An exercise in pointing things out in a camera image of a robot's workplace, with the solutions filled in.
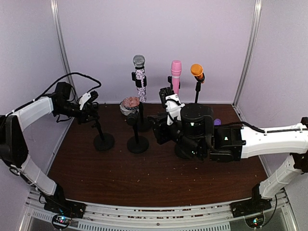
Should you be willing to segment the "purple microphone's black stand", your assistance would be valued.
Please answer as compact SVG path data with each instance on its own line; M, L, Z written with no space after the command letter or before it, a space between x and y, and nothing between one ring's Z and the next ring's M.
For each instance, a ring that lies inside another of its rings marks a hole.
M98 131L98 135L95 136L93 140L93 145L96 151L107 151L114 147L115 139L113 135L102 131L101 124L98 119L95 120L92 127L96 128Z

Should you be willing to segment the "black microphone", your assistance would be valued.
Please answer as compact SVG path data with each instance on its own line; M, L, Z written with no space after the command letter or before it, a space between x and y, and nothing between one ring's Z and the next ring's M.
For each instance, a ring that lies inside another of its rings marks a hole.
M138 122L139 113L138 111L131 112L127 115L127 124L134 126Z

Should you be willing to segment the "purple microphone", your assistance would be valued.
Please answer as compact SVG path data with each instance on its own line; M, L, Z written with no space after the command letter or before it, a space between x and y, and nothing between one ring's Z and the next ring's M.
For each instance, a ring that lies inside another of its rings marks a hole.
M214 126L221 126L221 120L218 119L218 118L216 118L216 119L214 120Z

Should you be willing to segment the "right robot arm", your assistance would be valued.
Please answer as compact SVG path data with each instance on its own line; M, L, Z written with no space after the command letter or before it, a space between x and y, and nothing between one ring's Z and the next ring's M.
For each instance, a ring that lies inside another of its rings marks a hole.
M166 111L148 119L158 144L175 143L175 153L184 159L209 157L233 162L265 154L287 153L283 164L252 189L252 197L232 204L250 212L267 209L276 193L295 177L308 171L308 120L288 127L257 128L246 122L215 125L213 110L196 103L167 101Z

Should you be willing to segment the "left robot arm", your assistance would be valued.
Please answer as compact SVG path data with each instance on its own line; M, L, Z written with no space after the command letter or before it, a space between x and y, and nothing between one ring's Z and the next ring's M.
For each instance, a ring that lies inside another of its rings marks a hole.
M0 121L1 159L12 172L34 185L59 214L69 210L69 202L62 186L49 178L32 159L26 133L32 125L48 115L75 118L80 124L98 120L99 115L94 105L98 97L97 91L91 89L74 103L70 101L71 88L67 82L59 82L53 93L42 94L4 115Z

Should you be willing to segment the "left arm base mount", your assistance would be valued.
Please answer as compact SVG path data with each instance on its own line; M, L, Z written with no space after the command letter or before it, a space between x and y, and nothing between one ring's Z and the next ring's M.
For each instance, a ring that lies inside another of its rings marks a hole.
M57 230L68 228L74 218L83 218L86 205L80 202L68 201L68 207L60 206L57 203L45 202L44 209L55 213L51 218L51 224Z

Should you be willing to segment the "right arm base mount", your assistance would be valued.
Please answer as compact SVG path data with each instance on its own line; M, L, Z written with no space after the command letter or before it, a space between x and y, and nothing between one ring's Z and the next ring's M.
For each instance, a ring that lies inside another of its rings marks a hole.
M246 225L252 229L259 229L265 225L264 211L271 208L271 200L264 199L256 202L250 198L230 204L232 216L234 218L244 217Z

